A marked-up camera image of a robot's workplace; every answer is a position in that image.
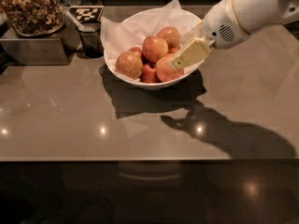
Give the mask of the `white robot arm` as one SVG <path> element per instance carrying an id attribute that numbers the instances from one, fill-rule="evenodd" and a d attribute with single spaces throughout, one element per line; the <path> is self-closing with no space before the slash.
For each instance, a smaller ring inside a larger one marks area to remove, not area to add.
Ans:
<path id="1" fill-rule="evenodd" d="M 205 60 L 213 49 L 235 47 L 265 27 L 299 20 L 299 0 L 221 0 L 180 39 L 169 60 L 183 69 Z"/>

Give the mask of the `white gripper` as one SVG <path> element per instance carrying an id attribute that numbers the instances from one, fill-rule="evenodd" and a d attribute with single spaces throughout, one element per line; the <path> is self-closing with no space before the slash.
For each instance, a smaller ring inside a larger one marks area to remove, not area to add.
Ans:
<path id="1" fill-rule="evenodd" d="M 180 39 L 183 47 L 169 60 L 176 70 L 205 60 L 214 49 L 229 49 L 249 39 L 235 15 L 234 0 L 222 0 Z"/>

